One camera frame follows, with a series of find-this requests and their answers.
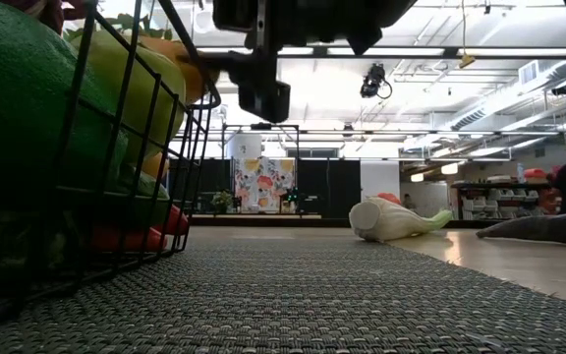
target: colorful mural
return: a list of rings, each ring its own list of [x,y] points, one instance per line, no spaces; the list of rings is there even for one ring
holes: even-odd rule
[[[235,159],[235,196],[242,210],[278,211],[280,196],[295,184],[293,159]]]

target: black wire basket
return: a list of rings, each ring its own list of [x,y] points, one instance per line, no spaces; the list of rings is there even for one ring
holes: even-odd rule
[[[19,212],[28,212],[31,209],[31,225],[37,232],[33,232],[31,239],[28,240],[27,257],[21,268],[18,269],[19,272],[7,276],[7,281],[0,282],[0,321],[17,315],[28,302],[39,297],[47,295],[68,296],[84,283],[110,278],[123,270],[156,262],[162,257],[171,256],[185,250],[189,236],[189,222],[185,225],[186,227],[179,227],[179,224],[180,220],[184,218],[190,220],[192,217],[194,200],[198,194],[199,167],[204,156],[211,110],[221,103],[221,98],[213,80],[198,58],[198,52],[171,0],[158,0],[157,3],[162,7],[168,21],[180,36],[185,49],[189,53],[190,63],[198,68],[199,74],[203,77],[201,99],[197,104],[186,106],[181,102],[181,97],[163,81],[163,77],[159,73],[155,73],[136,51],[140,35],[137,24],[141,19],[142,0],[136,1],[130,42],[97,13],[96,1],[87,2],[84,31],[73,82],[70,91],[63,92],[67,95],[68,103],[50,170],[51,174],[49,175],[49,180],[53,183],[45,188],[45,193],[32,196],[32,198],[28,198],[28,196],[20,197],[22,194],[14,196],[14,198],[24,199],[13,201],[13,206],[10,206],[10,200],[6,202],[6,209]],[[81,96],[91,37],[95,32],[96,24],[100,24],[103,30],[110,32],[114,39],[128,51],[126,70],[114,113],[102,111]],[[136,62],[141,64],[154,78],[152,99],[148,108],[145,129],[142,132],[128,126],[123,120],[126,95]],[[163,91],[173,98],[172,113],[164,141],[156,141],[151,137],[150,130],[156,100],[159,93]],[[103,169],[99,174],[101,178],[97,187],[91,189],[63,185],[59,178],[62,173],[63,156],[67,152],[72,128],[75,125],[77,111],[80,107],[95,112],[98,116],[110,122],[112,127],[105,154],[106,158],[102,162]],[[174,126],[175,113],[178,110],[185,112],[184,128],[181,129],[183,135],[174,137],[170,128]],[[131,185],[123,186],[124,190],[121,192],[115,192],[107,189],[108,176],[118,136],[123,132],[140,137],[141,149],[136,166],[131,167]],[[170,148],[170,143],[173,141],[181,142],[179,151]],[[197,147],[200,144],[204,144],[204,147],[197,155]],[[152,180],[154,181],[153,187],[152,184],[148,186],[152,193],[142,196],[138,193],[138,187],[142,177],[146,147],[148,146],[159,148],[162,155],[157,175],[153,176],[155,177]],[[169,171],[174,177],[171,179],[172,182],[165,183],[169,197],[160,198],[159,192],[163,190],[162,177],[165,164],[169,163],[168,158],[178,160],[176,164],[178,167]],[[108,209],[111,210],[111,213],[106,216],[105,211]],[[162,225],[152,222],[152,214],[154,212],[158,214],[159,210],[164,212]],[[98,234],[94,225],[100,219],[107,217],[113,220],[113,229],[111,230],[116,231],[111,239],[112,249],[98,251],[93,249],[91,245],[105,235]],[[135,241],[129,241],[129,228],[133,217],[138,220],[140,225],[138,227],[139,238],[136,238]],[[170,230],[172,222],[175,223],[175,226],[173,230]],[[49,263],[49,255],[47,255],[44,245],[48,239],[52,239],[56,234],[62,239],[61,243],[65,245],[62,252],[63,257],[66,257],[68,262],[66,265],[54,269],[46,266]]]

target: gray carpet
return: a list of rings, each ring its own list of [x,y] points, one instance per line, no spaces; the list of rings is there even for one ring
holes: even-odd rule
[[[566,353],[566,301],[354,239],[198,240],[0,324],[0,353]]]

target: black curtain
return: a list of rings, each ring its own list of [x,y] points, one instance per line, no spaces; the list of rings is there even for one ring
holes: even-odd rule
[[[300,160],[298,173],[300,193],[322,198],[322,217],[348,218],[361,200],[358,160]]]

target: floor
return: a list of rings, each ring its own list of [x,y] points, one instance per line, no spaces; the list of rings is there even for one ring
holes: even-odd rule
[[[194,227],[199,235],[231,238],[351,237],[349,229]],[[447,230],[393,241],[393,246],[465,266],[566,300],[566,246],[515,240],[480,240],[473,230]]]

